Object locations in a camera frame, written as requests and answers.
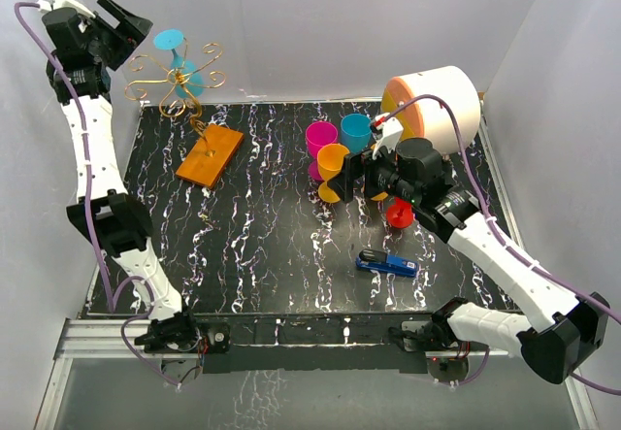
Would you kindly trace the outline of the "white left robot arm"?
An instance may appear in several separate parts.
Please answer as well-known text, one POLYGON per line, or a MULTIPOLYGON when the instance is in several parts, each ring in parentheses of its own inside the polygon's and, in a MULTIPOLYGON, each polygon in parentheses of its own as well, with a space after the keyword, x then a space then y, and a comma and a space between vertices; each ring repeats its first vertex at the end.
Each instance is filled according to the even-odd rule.
POLYGON ((152 23, 113 0, 98 0, 117 21, 111 26, 78 0, 40 1, 53 43, 46 73, 70 127, 77 162, 77 202, 66 213, 73 226, 130 278, 145 302, 150 326, 136 345, 148 352, 196 348, 201 329, 173 287, 152 246, 146 206, 127 192, 112 133, 109 73, 148 35, 152 23))

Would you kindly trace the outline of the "yellow wine glass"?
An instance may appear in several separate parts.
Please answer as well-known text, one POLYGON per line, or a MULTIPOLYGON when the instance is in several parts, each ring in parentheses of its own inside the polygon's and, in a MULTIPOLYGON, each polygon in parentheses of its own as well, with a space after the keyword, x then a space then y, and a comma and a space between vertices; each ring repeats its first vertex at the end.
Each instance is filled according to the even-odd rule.
POLYGON ((372 201, 383 201, 388 197, 388 194, 385 191, 380 192, 378 190, 377 184, 377 171, 379 168, 384 165, 385 160, 384 156, 381 152, 376 155, 376 158, 371 161, 371 170, 366 177, 365 183, 365 195, 369 197, 372 201))

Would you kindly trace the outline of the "orange-yellow wine glass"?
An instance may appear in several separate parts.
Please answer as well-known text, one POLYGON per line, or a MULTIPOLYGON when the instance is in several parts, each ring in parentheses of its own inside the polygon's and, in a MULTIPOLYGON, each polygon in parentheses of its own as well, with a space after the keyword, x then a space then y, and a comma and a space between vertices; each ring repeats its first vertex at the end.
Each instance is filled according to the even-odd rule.
POLYGON ((317 154, 317 168, 322 178, 318 188, 319 198, 329 204, 340 201, 338 194, 328 186, 328 181, 334 178, 342 169, 344 158, 349 154, 349 149, 341 144, 329 144, 324 146, 317 154))

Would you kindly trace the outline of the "red wine glass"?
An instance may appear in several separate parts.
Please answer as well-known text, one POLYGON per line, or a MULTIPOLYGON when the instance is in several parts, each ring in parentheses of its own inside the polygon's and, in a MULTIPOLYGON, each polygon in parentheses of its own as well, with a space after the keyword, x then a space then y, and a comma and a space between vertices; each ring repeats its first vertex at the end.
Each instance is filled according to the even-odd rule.
POLYGON ((414 222, 414 212, 410 201, 396 197, 386 211, 386 220, 394 228, 405 229, 414 222))

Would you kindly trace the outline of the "blue wine glass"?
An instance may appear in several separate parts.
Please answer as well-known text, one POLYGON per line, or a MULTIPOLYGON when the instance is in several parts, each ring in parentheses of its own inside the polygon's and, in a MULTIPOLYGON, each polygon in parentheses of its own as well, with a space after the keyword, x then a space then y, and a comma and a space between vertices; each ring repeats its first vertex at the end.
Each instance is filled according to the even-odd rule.
POLYGON ((187 41, 183 33, 178 29, 166 29, 154 36, 153 44, 158 50, 168 50, 173 56, 169 79, 175 84, 177 96, 183 99, 190 94, 200 96, 204 91, 203 78, 195 64, 187 59, 187 41))
POLYGON ((340 142, 350 152, 364 150, 371 140, 370 119, 362 114, 350 114, 341 120, 340 142))

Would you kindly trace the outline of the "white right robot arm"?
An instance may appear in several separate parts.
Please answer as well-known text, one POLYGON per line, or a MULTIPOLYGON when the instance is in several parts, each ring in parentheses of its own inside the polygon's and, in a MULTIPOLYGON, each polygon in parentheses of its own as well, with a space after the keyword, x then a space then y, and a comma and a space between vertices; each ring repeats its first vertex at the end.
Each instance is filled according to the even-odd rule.
POLYGON ((563 382, 602 345, 608 302, 597 292, 576 293, 554 281, 446 170, 431 142, 414 138, 394 151, 348 154, 327 184, 345 202, 357 180, 370 197, 385 192, 406 202, 421 226, 470 258, 520 309, 507 314, 454 298, 427 326, 440 347, 476 342, 499 348, 521 357, 540 378, 563 382))

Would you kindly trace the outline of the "pink wine glass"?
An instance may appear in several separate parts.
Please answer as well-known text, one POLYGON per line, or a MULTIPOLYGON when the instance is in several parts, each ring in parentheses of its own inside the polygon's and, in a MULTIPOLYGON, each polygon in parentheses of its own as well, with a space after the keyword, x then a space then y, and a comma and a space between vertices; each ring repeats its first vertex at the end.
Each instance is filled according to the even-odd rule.
POLYGON ((315 121, 306 129, 306 145, 312 157, 308 171, 314 180, 322 181, 316 161, 319 151, 327 145, 334 144, 338 140, 338 136, 338 129, 328 121, 315 121))

